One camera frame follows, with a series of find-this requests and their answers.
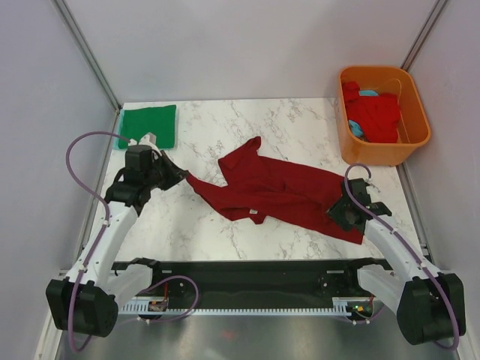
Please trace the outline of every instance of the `dark red cloth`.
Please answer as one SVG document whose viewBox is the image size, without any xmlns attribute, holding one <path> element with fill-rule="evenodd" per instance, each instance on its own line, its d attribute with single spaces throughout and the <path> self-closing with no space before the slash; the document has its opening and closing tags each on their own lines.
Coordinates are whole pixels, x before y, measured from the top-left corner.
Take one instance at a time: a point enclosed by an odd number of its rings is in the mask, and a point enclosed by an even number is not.
<svg viewBox="0 0 480 360">
<path fill-rule="evenodd" d="M 397 95 L 384 93 L 379 96 L 360 96 L 359 85 L 345 82 L 342 85 L 346 117 L 360 125 L 371 143 L 396 143 L 401 113 Z"/>
<path fill-rule="evenodd" d="M 342 195 L 342 176 L 259 156 L 260 144 L 257 136 L 218 161 L 227 186 L 209 184 L 191 174 L 188 183 L 231 221 L 250 218 L 261 224 L 268 215 L 334 238 L 362 243 L 360 232 L 343 231 L 326 214 Z"/>
</svg>

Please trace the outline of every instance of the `red garment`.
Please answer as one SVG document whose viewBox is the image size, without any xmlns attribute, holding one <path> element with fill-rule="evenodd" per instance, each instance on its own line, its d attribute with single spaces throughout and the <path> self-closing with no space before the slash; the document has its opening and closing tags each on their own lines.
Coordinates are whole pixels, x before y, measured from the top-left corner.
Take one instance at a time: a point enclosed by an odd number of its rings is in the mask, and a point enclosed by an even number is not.
<svg viewBox="0 0 480 360">
<path fill-rule="evenodd" d="M 209 184 L 191 174 L 188 183 L 231 221 L 250 218 L 261 224 L 268 215 L 334 238 L 362 243 L 360 232 L 343 231 L 326 214 L 342 195 L 342 176 L 259 156 L 260 144 L 260 137 L 254 137 L 218 161 L 227 186 Z"/>
<path fill-rule="evenodd" d="M 371 143 L 396 143 L 401 113 L 395 94 L 360 96 L 359 85 L 345 82 L 342 85 L 346 117 L 360 125 Z"/>
</svg>

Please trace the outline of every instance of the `orange bin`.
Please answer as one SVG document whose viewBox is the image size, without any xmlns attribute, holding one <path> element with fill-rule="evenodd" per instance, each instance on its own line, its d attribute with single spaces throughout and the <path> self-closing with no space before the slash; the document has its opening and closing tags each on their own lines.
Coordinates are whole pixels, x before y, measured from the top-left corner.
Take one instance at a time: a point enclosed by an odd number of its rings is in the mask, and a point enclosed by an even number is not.
<svg viewBox="0 0 480 360">
<path fill-rule="evenodd" d="M 348 125 L 342 83 L 356 81 L 361 90 L 375 90 L 396 94 L 401 119 L 398 123 L 398 141 L 383 144 L 365 142 L 355 137 Z M 419 93 L 412 77 L 399 67 L 351 66 L 340 72 L 336 106 L 338 139 L 342 158 L 348 163 L 396 166 L 404 162 L 431 135 Z"/>
</svg>

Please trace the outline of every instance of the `gray wall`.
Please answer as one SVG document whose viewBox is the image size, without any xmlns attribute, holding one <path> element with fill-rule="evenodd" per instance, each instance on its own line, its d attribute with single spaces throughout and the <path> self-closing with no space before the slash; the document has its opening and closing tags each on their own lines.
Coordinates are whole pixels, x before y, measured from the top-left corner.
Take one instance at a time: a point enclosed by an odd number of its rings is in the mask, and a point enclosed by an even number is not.
<svg viewBox="0 0 480 360">
<path fill-rule="evenodd" d="M 407 164 L 432 253 L 464 282 L 474 342 L 480 341 L 479 14 L 476 0 L 450 1 L 412 69 L 432 138 Z"/>
<path fill-rule="evenodd" d="M 0 357 L 26 360 L 47 315 L 45 288 L 71 264 L 89 201 L 65 149 L 109 129 L 114 113 L 49 0 L 0 2 L 0 84 Z M 74 150 L 90 185 L 106 144 Z"/>
<path fill-rule="evenodd" d="M 333 96 L 400 65 L 434 0 L 67 0 L 121 102 Z"/>
</svg>

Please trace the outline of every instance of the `marble table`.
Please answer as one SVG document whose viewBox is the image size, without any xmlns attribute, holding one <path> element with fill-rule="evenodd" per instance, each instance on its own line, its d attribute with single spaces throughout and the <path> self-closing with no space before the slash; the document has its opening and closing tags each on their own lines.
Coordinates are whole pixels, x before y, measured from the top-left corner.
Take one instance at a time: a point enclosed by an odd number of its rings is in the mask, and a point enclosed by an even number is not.
<svg viewBox="0 0 480 360">
<path fill-rule="evenodd" d="M 219 100 L 126 103 L 124 109 L 178 107 L 176 146 L 168 156 L 197 178 L 216 185 L 226 182 L 217 160 L 260 135 L 260 155 L 319 167 L 343 175 L 335 125 L 334 99 Z M 123 167 L 124 152 L 112 150 L 105 190 Z M 373 183 L 394 212 L 398 228 L 419 247 L 413 221 L 394 167 L 372 167 Z M 354 169 L 352 177 L 365 177 Z M 104 210 L 98 208 L 95 224 Z M 302 260 L 383 257 L 375 246 L 331 238 L 267 217 L 229 221 L 214 211 L 183 181 L 167 192 L 154 190 L 138 221 L 127 234 L 117 261 L 148 257 L 163 261 Z"/>
</svg>

